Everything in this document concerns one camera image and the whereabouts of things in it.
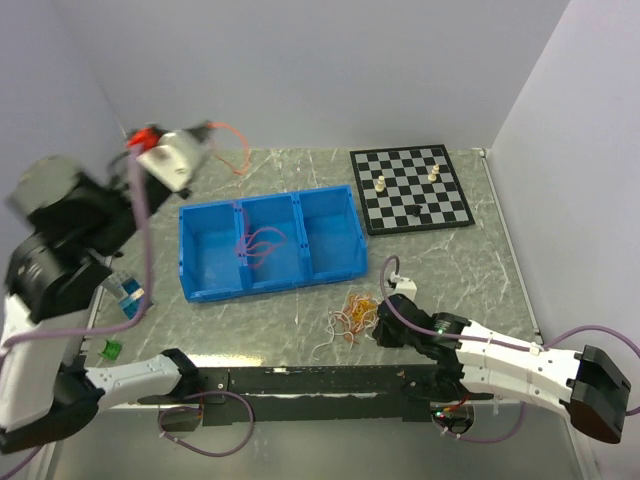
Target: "gray marble surface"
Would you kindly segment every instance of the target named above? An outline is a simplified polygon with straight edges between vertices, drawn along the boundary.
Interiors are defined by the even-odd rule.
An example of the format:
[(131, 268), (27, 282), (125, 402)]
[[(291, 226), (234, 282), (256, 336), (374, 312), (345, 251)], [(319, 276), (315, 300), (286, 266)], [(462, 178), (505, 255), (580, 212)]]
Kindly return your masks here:
[[(117, 363), (143, 360), (178, 347), (198, 366), (378, 365), (429, 363), (410, 348), (383, 349), (364, 337), (326, 342), (330, 310), (342, 309), (350, 293), (372, 292), (378, 298), (378, 275), (384, 259), (397, 254), (401, 274), (418, 285), (417, 305), (429, 313), (447, 311), (523, 340), (534, 331), (484, 164), (476, 151), (449, 152), (476, 220), (465, 228), (417, 232), (367, 239), (369, 273), (350, 282), (243, 297), (206, 304), (184, 299), (178, 277), (178, 212), (185, 204), (174, 197), (153, 217), (156, 285), (154, 306), (142, 323), (115, 338), (123, 344)], [(241, 163), (240, 152), (227, 159)], [(350, 184), (359, 209), (348, 149), (254, 150), (242, 177), (212, 159), (200, 171), (189, 204)], [(139, 235), (113, 263), (144, 282)], [(105, 294), (96, 324), (122, 322), (124, 314)], [(111, 362), (90, 352), (90, 366)]]

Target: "black and white checkered board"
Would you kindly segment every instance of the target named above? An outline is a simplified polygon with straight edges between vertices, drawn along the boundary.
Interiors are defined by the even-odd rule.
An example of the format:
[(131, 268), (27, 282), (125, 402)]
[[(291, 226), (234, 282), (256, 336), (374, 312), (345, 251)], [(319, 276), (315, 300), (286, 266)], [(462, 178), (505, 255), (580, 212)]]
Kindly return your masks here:
[[(473, 216), (444, 145), (351, 152), (369, 235), (473, 225)], [(438, 179), (427, 176), (440, 165)], [(382, 175), (386, 188), (378, 193)], [(407, 207), (422, 205), (420, 216)]]

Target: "blue bin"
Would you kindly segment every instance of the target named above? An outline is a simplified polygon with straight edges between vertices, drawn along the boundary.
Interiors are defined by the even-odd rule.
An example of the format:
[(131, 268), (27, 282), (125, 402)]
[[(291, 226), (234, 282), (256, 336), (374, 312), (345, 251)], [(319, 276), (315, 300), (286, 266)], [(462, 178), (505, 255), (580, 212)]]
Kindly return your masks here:
[[(286, 242), (264, 257), (237, 248), (273, 227)], [(270, 229), (257, 242), (279, 243)], [(182, 207), (180, 281), (189, 302), (339, 282), (367, 272), (367, 247), (348, 185)]]

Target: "wall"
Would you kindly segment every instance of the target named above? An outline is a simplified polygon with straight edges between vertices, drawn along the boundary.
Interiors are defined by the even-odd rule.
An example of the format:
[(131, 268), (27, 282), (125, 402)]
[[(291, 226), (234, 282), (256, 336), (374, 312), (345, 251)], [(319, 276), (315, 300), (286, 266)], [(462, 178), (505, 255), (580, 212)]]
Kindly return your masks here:
[[(584, 324), (640, 343), (640, 3), (574, 0), (509, 114), (491, 171), (543, 336)], [(583, 334), (632, 384), (638, 359)], [(632, 391), (630, 406), (640, 403)], [(640, 478), (640, 421), (595, 444), (603, 478)]]
[[(36, 160), (65, 153), (102, 172), (122, 145), (115, 115), (48, 0), (6, 0), (0, 15), (0, 197)], [(0, 205), (0, 272), (29, 230)], [(0, 473), (12, 459), (0, 458)]]
[(488, 147), (568, 0), (53, 0), (127, 129)]

